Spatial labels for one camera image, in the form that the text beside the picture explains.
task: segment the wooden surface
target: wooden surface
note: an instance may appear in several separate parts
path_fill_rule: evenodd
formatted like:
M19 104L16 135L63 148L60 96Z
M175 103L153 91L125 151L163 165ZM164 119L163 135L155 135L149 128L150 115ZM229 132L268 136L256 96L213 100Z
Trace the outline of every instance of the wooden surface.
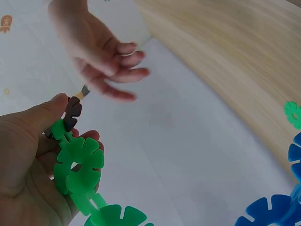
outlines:
M291 173L287 150L298 131L283 106L288 100L301 104L301 8L285 0L136 2L152 35L209 84Z

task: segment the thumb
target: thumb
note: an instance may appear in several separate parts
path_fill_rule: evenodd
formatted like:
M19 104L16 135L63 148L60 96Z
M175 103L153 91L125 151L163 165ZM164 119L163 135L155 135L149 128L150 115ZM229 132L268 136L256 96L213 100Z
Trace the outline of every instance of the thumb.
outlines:
M66 94L60 93L50 101L21 112L19 117L40 135L61 118L67 104L68 97Z
M102 49L89 47L85 49L84 58L95 69L110 77L117 73L119 66L108 53Z

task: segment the white mat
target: white mat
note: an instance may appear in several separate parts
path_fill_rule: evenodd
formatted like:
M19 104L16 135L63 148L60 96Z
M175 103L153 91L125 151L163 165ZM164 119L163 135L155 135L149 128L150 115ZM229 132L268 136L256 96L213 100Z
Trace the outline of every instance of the white mat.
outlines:
M49 21L45 1L50 0L1 0L0 20L11 15L13 22L9 32L0 32L0 115L59 92L75 95L84 85ZM121 41L142 44L150 38L133 0L89 0L89 8Z
M83 100L78 128L101 133L108 203L137 207L156 226L232 226L255 200L290 194L274 157L207 85L156 40L144 50L151 76L121 86L135 103Z

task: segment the brown plastic piece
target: brown plastic piece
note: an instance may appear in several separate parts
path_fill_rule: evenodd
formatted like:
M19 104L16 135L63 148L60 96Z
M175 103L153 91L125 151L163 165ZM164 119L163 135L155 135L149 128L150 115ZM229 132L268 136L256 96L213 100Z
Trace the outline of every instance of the brown plastic piece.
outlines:
M66 114L65 117L63 118L63 124L65 126L66 132L70 132L74 126L77 123L77 119L74 119L74 117L79 117L81 114L81 103L80 99L77 97L68 97L68 105L66 107ZM53 138L51 129L48 128L47 130L44 131L44 134L47 138Z

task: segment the hand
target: hand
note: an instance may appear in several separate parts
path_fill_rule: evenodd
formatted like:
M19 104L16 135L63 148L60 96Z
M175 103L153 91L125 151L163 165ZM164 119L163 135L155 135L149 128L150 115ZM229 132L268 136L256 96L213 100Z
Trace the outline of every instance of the hand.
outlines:
M135 95L112 87L108 81L136 82L149 75L133 67L144 58L134 43L121 43L88 11L87 0L53 0L50 18L63 46L89 85L114 99L133 101Z
M67 96L59 94L27 111L0 117L0 225L66 226L76 215L70 197L60 194L50 179L58 142L42 135L60 119L67 103ZM99 139L96 131L82 136Z

